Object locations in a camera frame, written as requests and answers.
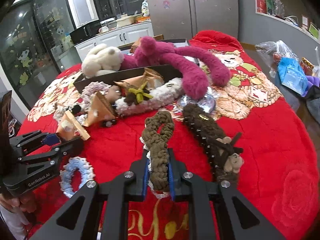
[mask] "pink plush toy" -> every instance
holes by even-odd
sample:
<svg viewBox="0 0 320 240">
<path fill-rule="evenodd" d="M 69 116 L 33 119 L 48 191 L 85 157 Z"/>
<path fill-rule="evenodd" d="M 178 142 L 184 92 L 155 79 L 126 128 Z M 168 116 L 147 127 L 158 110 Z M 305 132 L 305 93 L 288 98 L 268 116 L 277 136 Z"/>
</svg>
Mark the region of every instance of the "pink plush toy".
<svg viewBox="0 0 320 240">
<path fill-rule="evenodd" d="M 183 56 L 199 58 L 204 62 L 216 86 L 225 86 L 231 78 L 229 69 L 210 52 L 193 46 L 175 48 L 172 43 L 156 41 L 149 36 L 141 39 L 141 44 L 133 56 L 124 55 L 120 70 L 170 64 L 182 73 L 185 93 L 198 100 L 207 92 L 207 76 L 201 68 Z"/>
</svg>

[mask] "green ribbon bow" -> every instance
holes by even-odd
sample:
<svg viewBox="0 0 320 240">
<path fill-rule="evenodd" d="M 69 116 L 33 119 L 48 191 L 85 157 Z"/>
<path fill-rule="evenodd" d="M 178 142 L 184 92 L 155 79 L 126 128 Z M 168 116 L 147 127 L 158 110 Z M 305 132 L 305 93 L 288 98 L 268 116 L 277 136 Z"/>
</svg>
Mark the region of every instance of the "green ribbon bow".
<svg viewBox="0 0 320 240">
<path fill-rule="evenodd" d="M 144 82 L 138 89 L 135 88 L 129 88 L 128 91 L 131 93 L 134 93 L 137 98 L 137 103 L 140 104 L 143 102 L 143 97 L 146 98 L 153 98 L 152 95 L 149 95 L 148 93 L 143 92 L 145 86 L 147 85 L 147 81 Z"/>
</svg>

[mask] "stainless steel refrigerator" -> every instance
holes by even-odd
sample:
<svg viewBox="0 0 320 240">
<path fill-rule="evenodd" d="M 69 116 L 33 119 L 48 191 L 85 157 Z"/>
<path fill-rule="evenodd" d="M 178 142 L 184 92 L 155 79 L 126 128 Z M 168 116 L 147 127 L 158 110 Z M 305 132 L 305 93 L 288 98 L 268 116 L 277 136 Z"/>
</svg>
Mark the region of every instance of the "stainless steel refrigerator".
<svg viewBox="0 0 320 240">
<path fill-rule="evenodd" d="M 191 39 L 201 30 L 238 36 L 238 0 L 148 0 L 154 35 Z"/>
</svg>

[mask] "white mug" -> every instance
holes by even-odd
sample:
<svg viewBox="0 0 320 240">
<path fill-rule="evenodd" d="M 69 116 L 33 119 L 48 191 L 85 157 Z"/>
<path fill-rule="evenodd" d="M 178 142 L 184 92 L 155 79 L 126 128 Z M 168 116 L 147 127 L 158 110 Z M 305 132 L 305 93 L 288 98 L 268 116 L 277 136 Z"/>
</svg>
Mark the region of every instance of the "white mug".
<svg viewBox="0 0 320 240">
<path fill-rule="evenodd" d="M 104 33 L 104 32 L 107 32 L 109 30 L 109 28 L 107 26 L 103 26 L 99 29 L 99 33 Z"/>
</svg>

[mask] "blue crochet ring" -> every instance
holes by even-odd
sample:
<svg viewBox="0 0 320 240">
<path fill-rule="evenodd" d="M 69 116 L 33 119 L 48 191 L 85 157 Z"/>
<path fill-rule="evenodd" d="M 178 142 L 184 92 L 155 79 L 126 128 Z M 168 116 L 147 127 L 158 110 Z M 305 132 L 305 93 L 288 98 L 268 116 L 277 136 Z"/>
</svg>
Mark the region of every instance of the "blue crochet ring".
<svg viewBox="0 0 320 240">
<path fill-rule="evenodd" d="M 95 174 L 93 173 L 93 168 L 87 162 L 86 158 L 70 158 L 69 163 L 67 165 L 64 165 L 63 168 L 64 170 L 60 171 L 60 186 L 64 195 L 66 195 L 68 198 L 71 198 L 75 194 L 71 186 L 71 180 L 73 177 L 73 173 L 76 170 L 79 170 L 81 174 L 81 183 L 79 185 L 79 188 L 81 188 L 87 181 L 92 180 L 95 176 Z"/>
</svg>

